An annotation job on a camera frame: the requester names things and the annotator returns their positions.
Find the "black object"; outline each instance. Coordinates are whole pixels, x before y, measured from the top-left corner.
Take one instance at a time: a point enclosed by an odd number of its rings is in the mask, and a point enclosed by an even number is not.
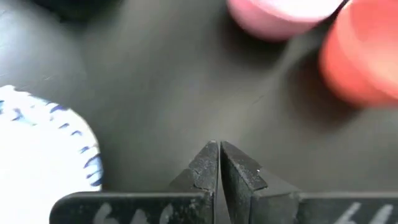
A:
[[[33,0],[60,17],[61,21],[87,21],[109,0]]]
[[[235,224],[397,223],[396,193],[308,194],[270,174],[228,142],[221,178]],[[216,223],[219,150],[209,142],[164,192],[82,192],[60,199],[50,224]]]

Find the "red object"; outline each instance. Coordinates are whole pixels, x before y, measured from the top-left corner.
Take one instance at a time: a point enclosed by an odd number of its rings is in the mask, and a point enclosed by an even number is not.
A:
[[[342,99],[398,105],[398,1],[348,2],[329,31],[320,66]]]

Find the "pink object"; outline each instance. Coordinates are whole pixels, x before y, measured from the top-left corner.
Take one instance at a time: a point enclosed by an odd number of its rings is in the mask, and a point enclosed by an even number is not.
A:
[[[234,20],[248,33],[285,40],[316,26],[343,0],[227,0]]]
[[[359,106],[398,105],[398,1],[351,0],[320,54],[326,83]]]

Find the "gray table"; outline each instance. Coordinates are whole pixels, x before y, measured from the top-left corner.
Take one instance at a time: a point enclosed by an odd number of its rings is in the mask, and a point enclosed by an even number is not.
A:
[[[209,139],[303,190],[398,188],[398,113],[356,110],[325,88],[328,23],[267,44],[224,0],[125,0],[80,26],[16,0],[0,0],[0,15],[0,85],[80,113],[106,190],[161,189]]]

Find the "blue pattern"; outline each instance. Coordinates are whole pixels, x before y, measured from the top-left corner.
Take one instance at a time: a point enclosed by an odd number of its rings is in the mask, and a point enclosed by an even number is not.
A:
[[[7,93],[7,97],[11,94],[21,94],[23,92],[18,92],[15,91],[14,88],[12,88],[12,90]],[[54,119],[56,118],[56,116],[58,116],[58,114],[54,114],[54,112],[56,111],[62,111],[63,113],[74,113],[72,110],[70,110],[69,108],[65,108],[61,105],[52,103],[50,101],[47,100],[43,100],[41,98],[38,98],[36,96],[32,96],[32,95],[24,95],[27,98],[26,102],[34,102],[32,105],[27,105],[26,106],[21,106],[18,108],[12,108],[11,110],[5,110],[5,106],[7,105],[7,99],[1,99],[0,100],[0,114],[4,114],[4,113],[14,113],[15,116],[12,116],[11,121],[15,121],[15,122],[21,122],[21,123],[25,123],[31,126],[35,126],[37,124],[36,121],[28,119],[25,116],[25,112],[27,113],[27,111],[24,111],[25,109],[23,108],[30,108],[31,110],[34,110],[35,108],[37,108],[38,106],[44,106],[44,107],[49,107],[49,122],[53,122]],[[60,127],[58,127],[58,129],[72,129],[70,136],[78,136],[79,138],[83,139],[83,142],[85,141],[85,134],[92,134],[92,133],[84,133],[81,130],[76,130],[73,129],[73,124],[70,122],[65,122],[63,125],[61,125]],[[91,186],[93,187],[100,187],[102,184],[102,177],[103,177],[103,167],[102,167],[102,161],[100,158],[100,153],[98,152],[98,145],[92,145],[92,146],[84,146],[82,148],[76,149],[76,151],[78,153],[80,153],[82,156],[85,155],[85,153],[92,153],[91,151],[93,151],[95,154],[95,156],[92,156],[90,158],[88,158],[87,162],[85,163],[83,170],[87,170],[86,172],[86,178],[88,180],[88,182],[90,183]]]

